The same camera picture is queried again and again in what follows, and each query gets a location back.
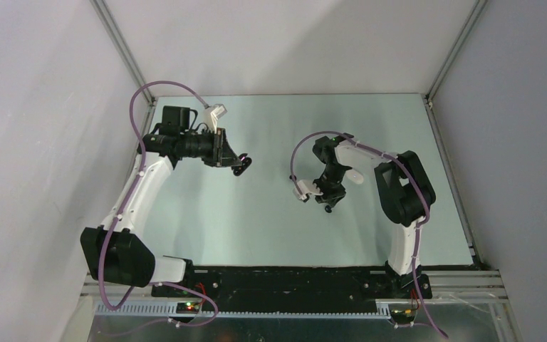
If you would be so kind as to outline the black earbud charging case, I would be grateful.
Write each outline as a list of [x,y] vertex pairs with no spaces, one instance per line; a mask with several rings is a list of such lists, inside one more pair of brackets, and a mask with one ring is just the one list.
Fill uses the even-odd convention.
[[252,164],[252,159],[248,156],[247,153],[242,153],[239,156],[240,165],[234,166],[232,168],[233,175],[239,177],[242,175]]

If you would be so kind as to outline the white earbud charging case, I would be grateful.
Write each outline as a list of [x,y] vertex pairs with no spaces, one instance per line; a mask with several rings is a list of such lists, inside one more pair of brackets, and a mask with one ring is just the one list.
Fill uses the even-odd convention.
[[359,172],[356,169],[347,170],[345,172],[345,176],[348,180],[354,182],[357,185],[361,185],[365,181],[363,173]]

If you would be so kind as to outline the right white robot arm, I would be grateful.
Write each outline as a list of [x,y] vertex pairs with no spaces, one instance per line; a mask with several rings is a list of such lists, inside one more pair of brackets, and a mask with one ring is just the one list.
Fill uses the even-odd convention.
[[313,197],[330,213],[346,196],[343,180],[361,184],[364,171],[372,171],[382,212],[397,225],[385,262],[386,289],[396,298],[410,293],[411,297],[422,299],[425,285],[420,262],[422,226],[430,218],[436,194],[417,154],[411,150],[400,154],[382,152],[348,134],[318,138],[312,151],[324,170],[312,181],[296,183],[297,198],[305,202]]

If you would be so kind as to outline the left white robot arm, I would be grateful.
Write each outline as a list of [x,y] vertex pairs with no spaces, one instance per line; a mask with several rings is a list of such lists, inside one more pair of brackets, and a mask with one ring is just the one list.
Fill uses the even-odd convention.
[[161,121],[138,145],[132,174],[113,209],[98,227],[83,230],[80,244],[94,280],[134,287],[169,282],[178,296],[194,293],[197,278],[186,271],[190,261],[157,256],[142,241],[150,210],[165,180],[185,158],[198,158],[209,167],[229,167],[235,176],[251,164],[247,154],[231,149],[226,130],[218,125],[226,114],[224,105],[205,108],[202,130],[190,125],[190,115],[196,113],[186,107],[164,107]]

